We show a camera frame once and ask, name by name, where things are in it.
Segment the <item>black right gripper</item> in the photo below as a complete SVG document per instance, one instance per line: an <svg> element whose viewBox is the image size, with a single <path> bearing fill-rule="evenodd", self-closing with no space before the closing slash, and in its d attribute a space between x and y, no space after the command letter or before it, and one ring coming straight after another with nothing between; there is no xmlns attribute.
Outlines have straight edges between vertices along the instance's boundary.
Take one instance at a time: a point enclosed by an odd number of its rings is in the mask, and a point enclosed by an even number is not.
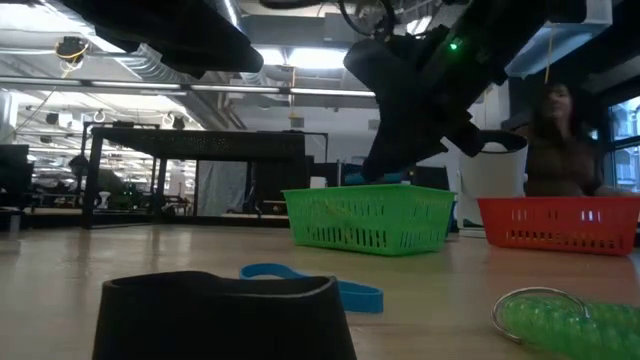
<svg viewBox="0 0 640 360"><path fill-rule="evenodd" d="M439 26L422 39L355 43L344 65L374 93L380 115L363 178L408 171L441 154L443 138L478 154L484 139L468 108L500 69L499 47L500 31L486 24Z"/></svg>

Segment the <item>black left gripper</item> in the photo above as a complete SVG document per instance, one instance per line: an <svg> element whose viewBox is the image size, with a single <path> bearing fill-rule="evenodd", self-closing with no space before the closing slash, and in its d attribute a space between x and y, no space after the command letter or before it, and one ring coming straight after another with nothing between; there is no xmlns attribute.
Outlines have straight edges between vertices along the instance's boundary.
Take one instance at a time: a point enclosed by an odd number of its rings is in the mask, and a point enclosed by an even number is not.
<svg viewBox="0 0 640 360"><path fill-rule="evenodd" d="M249 39L201 0L63 0L102 36L142 42L163 64L200 78L207 71L259 71Z"/></svg>

